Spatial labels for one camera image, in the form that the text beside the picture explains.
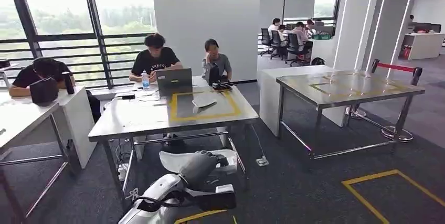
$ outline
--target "white pillar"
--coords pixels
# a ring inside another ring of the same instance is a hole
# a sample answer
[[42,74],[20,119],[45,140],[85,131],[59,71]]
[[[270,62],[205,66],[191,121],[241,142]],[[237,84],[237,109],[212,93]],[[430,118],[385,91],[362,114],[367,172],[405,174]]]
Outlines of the white pillar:
[[337,20],[333,67],[361,67],[377,0],[341,0]]
[[[374,59],[383,63],[394,63],[400,52],[409,15],[414,0],[381,0],[374,16],[373,31],[367,45],[366,60],[362,69],[369,70]],[[388,70],[379,70],[380,74],[389,76]]]

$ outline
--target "led light strip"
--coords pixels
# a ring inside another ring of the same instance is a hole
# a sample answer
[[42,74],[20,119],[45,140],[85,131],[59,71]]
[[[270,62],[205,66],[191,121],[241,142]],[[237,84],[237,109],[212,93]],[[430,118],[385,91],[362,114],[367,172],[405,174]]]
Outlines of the led light strip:
[[[399,40],[400,40],[400,34],[402,33],[402,30],[404,28],[404,24],[405,24],[405,18],[406,18],[406,13],[408,12],[408,8],[409,8],[409,3],[411,2],[411,0],[408,0],[406,2],[406,7],[405,7],[405,12],[404,12],[404,16],[402,18],[402,23],[400,24],[400,30],[397,36],[397,41],[396,41],[396,45],[394,47],[394,51],[393,51],[393,57],[391,58],[391,65],[394,63],[394,60],[396,59],[396,51],[399,45]],[[391,73],[391,69],[388,69],[388,74],[386,75],[386,78],[389,78],[389,74]]]
[[357,69],[358,56],[360,55],[360,49],[362,48],[363,37],[365,36],[365,28],[366,28],[366,22],[368,21],[370,6],[371,6],[371,0],[368,1],[368,7],[366,8],[365,22],[363,23],[362,36],[360,38],[360,43],[358,44],[358,51],[357,51],[357,57],[355,58],[354,69]]
[[345,5],[343,6],[343,15],[342,15],[342,21],[340,22],[340,32],[338,33],[338,41],[337,41],[338,43],[337,43],[337,48],[335,49],[334,65],[332,66],[333,68],[335,68],[335,64],[337,64],[338,46],[340,44],[340,39],[342,37],[343,21],[345,20],[345,14],[346,14],[346,5],[347,5],[347,0],[345,0]]
[[384,4],[385,4],[385,0],[382,0],[382,5],[380,6],[380,12],[378,13],[376,30],[375,30],[375,32],[374,32],[373,43],[371,44],[371,51],[369,52],[368,64],[366,65],[366,71],[368,71],[368,69],[369,69],[369,63],[371,62],[371,57],[372,57],[372,55],[373,55],[375,39],[376,39],[376,37],[377,37],[377,32],[378,32],[378,28],[379,28],[378,25],[380,24],[380,18],[382,17],[382,11],[383,11],[383,6],[384,6]]

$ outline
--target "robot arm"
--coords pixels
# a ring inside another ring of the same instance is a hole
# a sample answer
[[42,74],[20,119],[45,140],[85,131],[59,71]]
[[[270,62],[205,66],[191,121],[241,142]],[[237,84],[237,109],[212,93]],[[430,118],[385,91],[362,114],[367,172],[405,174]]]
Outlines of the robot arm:
[[173,223],[180,207],[197,205],[202,210],[221,210],[236,207],[232,185],[216,187],[215,193],[195,191],[216,168],[227,165],[223,155],[201,151],[194,153],[179,174],[166,174],[153,183],[136,199],[119,224]]

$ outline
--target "hand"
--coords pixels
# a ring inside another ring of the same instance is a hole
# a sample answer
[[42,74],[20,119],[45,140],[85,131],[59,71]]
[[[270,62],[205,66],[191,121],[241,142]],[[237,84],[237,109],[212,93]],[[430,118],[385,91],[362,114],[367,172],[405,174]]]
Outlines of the hand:
[[150,73],[149,81],[150,81],[150,82],[155,82],[155,81],[156,81],[156,70],[154,70],[154,71],[152,71],[152,72]]

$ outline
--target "metal table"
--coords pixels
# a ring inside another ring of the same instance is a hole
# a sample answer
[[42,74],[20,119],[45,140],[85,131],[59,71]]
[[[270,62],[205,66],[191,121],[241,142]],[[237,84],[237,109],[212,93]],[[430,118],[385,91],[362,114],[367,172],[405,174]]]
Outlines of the metal table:
[[[132,162],[136,157],[135,146],[177,141],[205,136],[225,136],[222,143],[229,141],[235,152],[230,131],[206,133],[170,139],[159,139],[135,142],[134,137],[160,133],[228,127],[233,125],[249,125],[258,118],[237,87],[231,91],[215,92],[209,86],[193,87],[192,92],[174,93],[161,97],[156,90],[135,91],[134,100],[114,98],[107,106],[100,120],[89,134],[90,142],[100,142],[105,150],[113,182],[122,205],[125,206],[124,193],[128,184],[128,176]],[[211,95],[217,102],[203,109],[196,108],[192,101],[196,95]],[[129,167],[123,186],[119,182],[113,154],[108,140],[114,138],[129,138],[132,147]],[[244,174],[246,169],[237,153],[238,162]]]
[[[35,207],[49,190],[49,188],[57,180],[63,169],[65,169],[65,167],[68,165],[68,156],[65,152],[65,149],[63,148],[59,130],[53,117],[53,113],[58,108],[58,102],[53,102],[46,107],[42,107],[33,104],[30,97],[11,99],[8,93],[0,93],[0,154],[7,151],[10,147],[20,145],[22,139],[47,118],[50,118],[51,120],[52,128],[54,129],[57,143],[61,151],[60,155],[0,162],[0,183],[3,185],[6,196],[20,222],[24,222],[25,219],[31,214],[31,212],[35,209]],[[54,174],[52,179],[48,182],[44,191],[40,194],[39,198],[34,202],[30,209],[27,212],[23,212],[17,197],[9,186],[2,166],[46,161],[59,158],[62,158],[64,162],[62,163],[58,171]]]
[[[323,109],[337,106],[349,106],[349,111],[352,111],[352,107],[359,103],[407,97],[396,123],[394,139],[398,139],[400,131],[403,129],[412,97],[417,94],[425,93],[424,88],[405,85],[389,79],[383,79],[375,74],[371,75],[365,71],[337,71],[322,74],[306,74],[302,76],[283,76],[277,78],[277,83],[280,84],[279,122],[283,126],[279,127],[278,137],[280,138],[282,136],[282,128],[285,128],[305,147],[309,154],[309,159],[311,160],[389,144],[393,145],[392,152],[394,152],[397,141],[391,140],[349,150],[316,155],[314,148],[310,147],[303,139],[301,139],[301,137],[296,134],[296,132],[294,132],[285,122],[283,122],[285,91],[289,91],[298,98],[315,107],[317,110],[317,118],[315,123],[316,133],[320,129]],[[351,114],[346,117],[346,125],[349,125],[350,118]],[[362,118],[381,129],[387,130],[382,125],[372,121],[369,118]]]

